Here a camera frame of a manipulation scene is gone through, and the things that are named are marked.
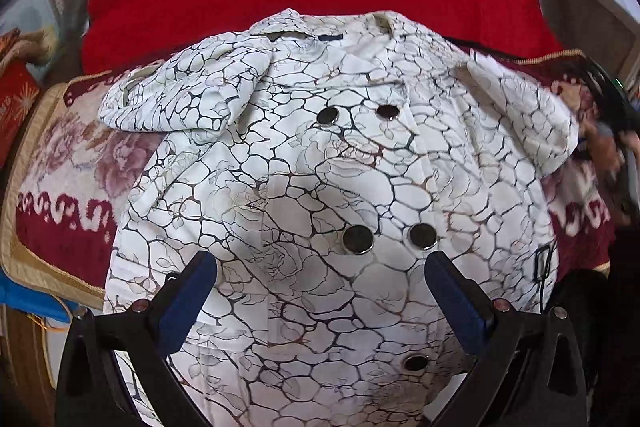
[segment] blue gripper pad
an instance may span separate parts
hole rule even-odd
[[[489,297],[475,281],[463,277],[443,251],[427,256],[424,279],[465,352],[482,354],[494,325]]]
[[[217,276],[216,258],[201,250],[189,261],[178,279],[169,282],[176,284],[178,291],[158,322],[157,345],[162,357],[176,353],[182,347]]]

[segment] metal bolt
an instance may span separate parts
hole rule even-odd
[[[565,319],[569,316],[569,314],[566,312],[564,308],[562,308],[562,306],[554,307],[554,315],[559,319]]]
[[[131,303],[131,306],[129,306],[129,309],[132,312],[140,313],[146,310],[147,308],[149,308],[149,304],[151,304],[149,299],[138,299],[137,301],[133,301]]]
[[[499,312],[508,312],[511,309],[511,303],[507,299],[494,299],[494,308]]]
[[[82,305],[80,305],[80,306],[78,306],[78,308],[76,308],[76,309],[74,310],[74,317],[75,317],[76,319],[82,319],[82,318],[84,318],[84,316],[86,315],[86,312],[87,312],[87,311],[89,311],[89,309],[87,309],[87,307],[86,307],[86,306],[82,306]]]

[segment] garment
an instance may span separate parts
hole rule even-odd
[[[105,311],[216,256],[172,356],[216,427],[414,425],[462,359],[425,256],[537,308],[534,252],[553,240],[538,178],[577,142],[553,94],[394,12],[285,10],[207,38],[129,73],[99,118],[168,133],[120,219]],[[412,244],[419,223],[431,250]],[[342,244],[355,225],[374,237],[362,254]],[[430,363],[409,370],[416,355]]]

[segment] button with silver rim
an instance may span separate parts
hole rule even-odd
[[[373,247],[373,232],[364,225],[351,225],[342,234],[342,246],[356,255],[367,253]]]
[[[395,120],[399,114],[400,110],[398,109],[398,107],[395,105],[390,105],[388,103],[380,105],[376,109],[376,115],[378,115],[378,118],[380,118],[380,120],[384,121]]]
[[[402,361],[402,367],[407,371],[416,373],[417,371],[423,371],[429,365],[430,359],[427,355],[414,354],[409,355]]]
[[[316,116],[316,121],[320,125],[331,125],[332,123],[335,123],[336,120],[338,120],[338,109],[333,105],[325,107]]]
[[[438,234],[429,223],[412,225],[407,234],[409,241],[419,250],[429,250],[438,240]]]

